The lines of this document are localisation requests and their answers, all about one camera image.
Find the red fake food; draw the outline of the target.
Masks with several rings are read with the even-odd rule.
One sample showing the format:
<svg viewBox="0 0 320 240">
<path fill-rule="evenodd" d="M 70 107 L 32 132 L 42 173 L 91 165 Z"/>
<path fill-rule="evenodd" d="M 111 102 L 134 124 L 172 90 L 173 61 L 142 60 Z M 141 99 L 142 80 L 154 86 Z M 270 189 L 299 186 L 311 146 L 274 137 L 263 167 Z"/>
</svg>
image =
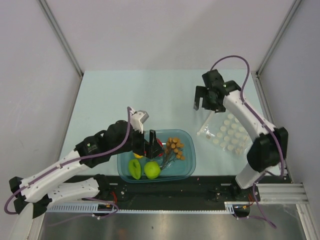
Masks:
<svg viewBox="0 0 320 240">
<path fill-rule="evenodd" d="M 156 142 L 155 153 L 157 157 L 161 157 L 164 154 L 164 147 L 160 139 L 156 138 Z"/>
</svg>

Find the yellow fake lemon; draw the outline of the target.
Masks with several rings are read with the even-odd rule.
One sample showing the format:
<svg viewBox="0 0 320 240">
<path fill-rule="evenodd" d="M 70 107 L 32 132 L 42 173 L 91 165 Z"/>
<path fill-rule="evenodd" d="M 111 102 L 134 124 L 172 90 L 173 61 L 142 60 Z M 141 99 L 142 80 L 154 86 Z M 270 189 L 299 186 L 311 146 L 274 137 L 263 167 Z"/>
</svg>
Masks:
<svg viewBox="0 0 320 240">
<path fill-rule="evenodd" d="M 141 158 L 144 157 L 143 155 L 139 155 L 139 154 L 136 154 L 136 153 L 134 153 L 133 155 L 134 155 L 134 157 L 137 158 L 137 159 L 141 159 Z"/>
</svg>

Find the green fake apple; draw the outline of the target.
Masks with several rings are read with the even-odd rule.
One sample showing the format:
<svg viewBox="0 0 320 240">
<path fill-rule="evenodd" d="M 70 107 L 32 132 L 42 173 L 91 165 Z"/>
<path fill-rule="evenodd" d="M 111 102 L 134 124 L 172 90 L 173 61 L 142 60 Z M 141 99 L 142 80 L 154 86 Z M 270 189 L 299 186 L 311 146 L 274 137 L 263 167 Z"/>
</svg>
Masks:
<svg viewBox="0 0 320 240">
<path fill-rule="evenodd" d="M 150 161 L 144 165 L 144 173 L 148 179 L 156 179 L 161 173 L 161 168 L 156 161 Z"/>
</svg>

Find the green fake food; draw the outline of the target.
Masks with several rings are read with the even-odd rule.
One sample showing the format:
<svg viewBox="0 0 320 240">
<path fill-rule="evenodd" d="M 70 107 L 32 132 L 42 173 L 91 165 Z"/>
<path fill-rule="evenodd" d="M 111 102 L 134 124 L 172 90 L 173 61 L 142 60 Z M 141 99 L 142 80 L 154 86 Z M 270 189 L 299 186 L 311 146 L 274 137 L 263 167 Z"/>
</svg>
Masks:
<svg viewBox="0 0 320 240">
<path fill-rule="evenodd" d="M 128 163 L 128 170 L 130 175 L 135 180 L 140 180 L 142 177 L 142 168 L 139 160 L 137 158 L 131 159 Z"/>
</svg>

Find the brown fake berry bunch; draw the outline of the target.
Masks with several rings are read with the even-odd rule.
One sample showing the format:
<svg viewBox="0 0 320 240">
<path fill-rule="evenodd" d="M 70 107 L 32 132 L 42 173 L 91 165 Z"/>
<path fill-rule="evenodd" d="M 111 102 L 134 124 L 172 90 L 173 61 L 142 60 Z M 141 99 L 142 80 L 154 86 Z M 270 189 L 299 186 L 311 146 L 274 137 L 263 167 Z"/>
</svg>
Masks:
<svg viewBox="0 0 320 240">
<path fill-rule="evenodd" d="M 185 144 L 181 142 L 178 137 L 169 137 L 164 147 L 164 154 L 160 169 L 164 170 L 171 162 L 176 160 L 184 161 L 186 156 L 184 155 Z"/>
</svg>

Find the clear polka dot zip bag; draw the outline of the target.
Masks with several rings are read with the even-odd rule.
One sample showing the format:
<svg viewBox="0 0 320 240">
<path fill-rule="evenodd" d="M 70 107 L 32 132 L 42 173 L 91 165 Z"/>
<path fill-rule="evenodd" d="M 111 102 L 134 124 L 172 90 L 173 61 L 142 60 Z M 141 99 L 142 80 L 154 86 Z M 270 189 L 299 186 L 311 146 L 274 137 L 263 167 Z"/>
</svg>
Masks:
<svg viewBox="0 0 320 240">
<path fill-rule="evenodd" d="M 229 111 L 222 113 L 212 111 L 196 135 L 238 159 L 245 158 L 253 144 L 243 125 Z"/>
</svg>

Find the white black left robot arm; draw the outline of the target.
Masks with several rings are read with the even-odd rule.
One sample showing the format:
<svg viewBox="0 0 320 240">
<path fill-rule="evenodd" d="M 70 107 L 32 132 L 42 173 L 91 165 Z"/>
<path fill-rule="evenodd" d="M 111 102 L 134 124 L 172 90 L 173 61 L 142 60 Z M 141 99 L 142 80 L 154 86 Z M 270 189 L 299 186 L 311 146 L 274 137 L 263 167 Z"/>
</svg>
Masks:
<svg viewBox="0 0 320 240">
<path fill-rule="evenodd" d="M 110 196 L 111 186 L 103 174 L 81 182 L 66 181 L 82 171 L 108 162 L 111 156 L 127 152 L 154 159 L 164 149 L 157 141 L 154 130 L 150 130 L 149 140 L 146 140 L 143 131 L 134 129 L 125 120 L 119 120 L 108 129 L 86 137 L 67 156 L 45 170 L 28 178 L 11 178 L 9 186 L 12 196 L 8 200 L 13 201 L 14 211 L 8 209 L 8 203 L 4 205 L 4 211 L 16 215 L 31 205 L 32 218 L 37 218 L 57 203 L 85 198 L 105 200 Z"/>
</svg>

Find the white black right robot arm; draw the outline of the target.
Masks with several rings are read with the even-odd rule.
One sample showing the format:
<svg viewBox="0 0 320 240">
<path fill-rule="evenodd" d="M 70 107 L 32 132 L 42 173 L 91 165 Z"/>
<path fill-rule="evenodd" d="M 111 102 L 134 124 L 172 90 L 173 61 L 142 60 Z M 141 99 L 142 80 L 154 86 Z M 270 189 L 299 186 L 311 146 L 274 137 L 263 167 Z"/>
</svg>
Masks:
<svg viewBox="0 0 320 240">
<path fill-rule="evenodd" d="M 278 128 L 258 114 L 245 99 L 243 88 L 233 80 L 224 81 L 218 70 L 204 73 L 202 79 L 204 85 L 195 88 L 194 110 L 204 108 L 213 113 L 231 112 L 252 141 L 246 155 L 247 164 L 229 187 L 231 196 L 242 201 L 269 168 L 280 165 L 280 173 L 284 173 L 289 134 L 284 127 Z"/>
</svg>

